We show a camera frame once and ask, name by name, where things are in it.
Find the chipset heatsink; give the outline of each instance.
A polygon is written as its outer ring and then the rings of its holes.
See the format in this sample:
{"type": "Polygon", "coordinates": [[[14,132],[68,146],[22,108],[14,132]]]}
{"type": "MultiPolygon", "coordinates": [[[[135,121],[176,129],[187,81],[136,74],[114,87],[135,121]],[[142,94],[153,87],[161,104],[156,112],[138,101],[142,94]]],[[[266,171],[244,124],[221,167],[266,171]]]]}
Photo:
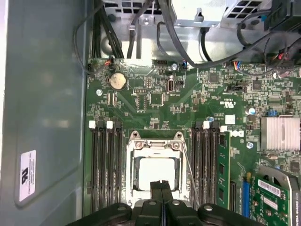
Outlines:
{"type": "Polygon", "coordinates": [[[300,118],[261,118],[262,151],[300,151],[300,118]]]}

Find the barcode label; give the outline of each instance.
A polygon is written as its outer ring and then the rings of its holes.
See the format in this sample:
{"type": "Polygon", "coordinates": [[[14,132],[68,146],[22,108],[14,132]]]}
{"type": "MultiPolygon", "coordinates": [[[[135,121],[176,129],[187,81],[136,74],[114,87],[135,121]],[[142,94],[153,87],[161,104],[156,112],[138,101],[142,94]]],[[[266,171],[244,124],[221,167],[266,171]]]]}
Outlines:
{"type": "Polygon", "coordinates": [[[273,185],[269,185],[268,183],[263,182],[262,180],[258,180],[258,186],[262,187],[263,189],[273,193],[274,195],[281,196],[280,189],[274,187],[273,185]]]}
{"type": "Polygon", "coordinates": [[[267,199],[266,197],[263,198],[263,202],[270,207],[274,208],[275,210],[278,210],[278,205],[274,202],[272,202],[270,199],[267,199]]]}

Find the black pcie slot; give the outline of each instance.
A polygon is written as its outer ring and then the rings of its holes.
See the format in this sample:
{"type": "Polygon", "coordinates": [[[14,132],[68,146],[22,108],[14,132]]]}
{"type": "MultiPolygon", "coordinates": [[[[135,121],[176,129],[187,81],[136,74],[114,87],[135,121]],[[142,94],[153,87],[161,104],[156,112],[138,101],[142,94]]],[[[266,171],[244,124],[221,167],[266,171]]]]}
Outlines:
{"type": "Polygon", "coordinates": [[[99,172],[99,164],[98,164],[98,128],[96,127],[92,130],[92,170],[91,170],[91,211],[95,212],[98,210],[98,172],[99,172]]]}
{"type": "Polygon", "coordinates": [[[106,207],[106,128],[103,121],[99,122],[99,208],[106,207]]]}
{"type": "Polygon", "coordinates": [[[236,183],[230,181],[230,211],[236,212],[236,183]]]}
{"type": "Polygon", "coordinates": [[[121,202],[121,186],[122,186],[122,127],[120,122],[115,123],[115,202],[121,202]]]}
{"type": "Polygon", "coordinates": [[[114,201],[114,129],[107,129],[107,154],[108,154],[108,200],[107,206],[114,201]]]}

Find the capacitor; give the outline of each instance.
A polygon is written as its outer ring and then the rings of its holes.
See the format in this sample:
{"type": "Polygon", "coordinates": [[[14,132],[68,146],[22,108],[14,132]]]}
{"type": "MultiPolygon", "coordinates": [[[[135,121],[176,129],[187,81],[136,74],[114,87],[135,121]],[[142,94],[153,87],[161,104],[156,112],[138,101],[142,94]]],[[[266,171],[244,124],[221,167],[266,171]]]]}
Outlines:
{"type": "Polygon", "coordinates": [[[256,114],[256,110],[253,107],[249,107],[246,109],[246,114],[247,115],[255,115],[256,114]]]}

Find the gray metal surface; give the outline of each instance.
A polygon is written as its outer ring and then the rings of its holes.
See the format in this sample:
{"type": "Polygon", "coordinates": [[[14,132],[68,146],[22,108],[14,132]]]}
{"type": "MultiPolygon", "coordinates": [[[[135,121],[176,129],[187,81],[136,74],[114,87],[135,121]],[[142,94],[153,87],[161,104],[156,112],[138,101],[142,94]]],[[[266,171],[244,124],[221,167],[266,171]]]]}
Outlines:
{"type": "Polygon", "coordinates": [[[60,226],[82,216],[84,77],[71,41],[86,8],[84,0],[9,3],[2,226],[60,226]],[[31,150],[35,193],[19,202],[20,156],[31,150]]]}

